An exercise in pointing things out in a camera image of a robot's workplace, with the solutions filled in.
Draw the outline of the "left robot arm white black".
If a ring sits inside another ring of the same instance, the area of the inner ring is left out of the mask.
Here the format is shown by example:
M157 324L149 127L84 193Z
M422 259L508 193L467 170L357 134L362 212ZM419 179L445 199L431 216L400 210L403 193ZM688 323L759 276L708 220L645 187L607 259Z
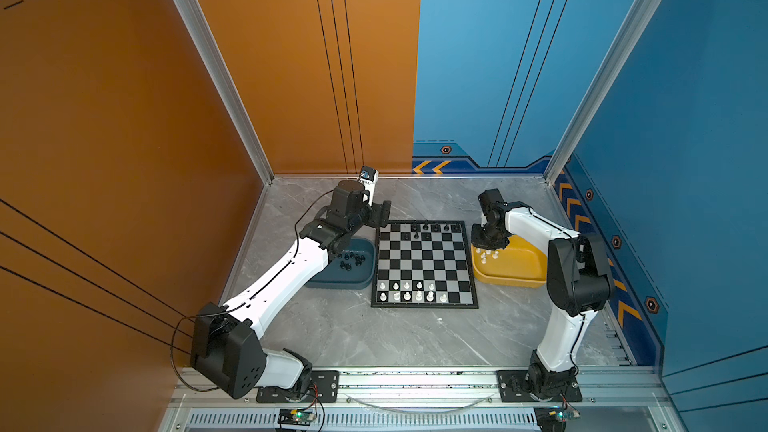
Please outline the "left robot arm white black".
M330 205L303 228L267 272L219 306L206 304L194 316L191 366L233 399L254 388L278 388L294 400L305 397L312 364L288 349L268 350L261 338L282 308L307 283L342 255L364 226L387 224L391 202L374 201L379 173L368 166L358 178L331 191Z

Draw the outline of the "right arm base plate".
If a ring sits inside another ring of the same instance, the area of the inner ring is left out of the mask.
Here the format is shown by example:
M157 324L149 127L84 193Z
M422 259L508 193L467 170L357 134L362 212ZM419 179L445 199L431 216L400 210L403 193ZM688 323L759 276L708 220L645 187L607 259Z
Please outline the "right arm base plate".
M504 403L583 401L575 370L549 372L533 370L499 370L496 372L499 393Z

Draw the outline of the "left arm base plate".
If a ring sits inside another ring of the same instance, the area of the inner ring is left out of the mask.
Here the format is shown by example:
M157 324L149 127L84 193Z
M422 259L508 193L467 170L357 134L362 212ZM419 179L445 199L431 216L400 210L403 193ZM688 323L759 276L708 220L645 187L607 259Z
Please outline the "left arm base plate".
M313 370L309 387L301 394L278 387L258 388L258 403L307 403L318 398L323 404L335 403L338 398L340 372L338 370Z

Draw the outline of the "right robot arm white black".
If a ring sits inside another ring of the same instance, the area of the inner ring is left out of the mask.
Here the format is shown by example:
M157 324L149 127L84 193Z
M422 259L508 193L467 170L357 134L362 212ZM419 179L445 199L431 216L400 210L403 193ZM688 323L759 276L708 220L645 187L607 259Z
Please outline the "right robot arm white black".
M552 304L524 377L501 384L533 400L579 401L576 355L590 323L614 293L603 240L558 225L524 202L508 202L497 189L480 193L478 202L482 219L471 228L475 278L513 287L544 286Z

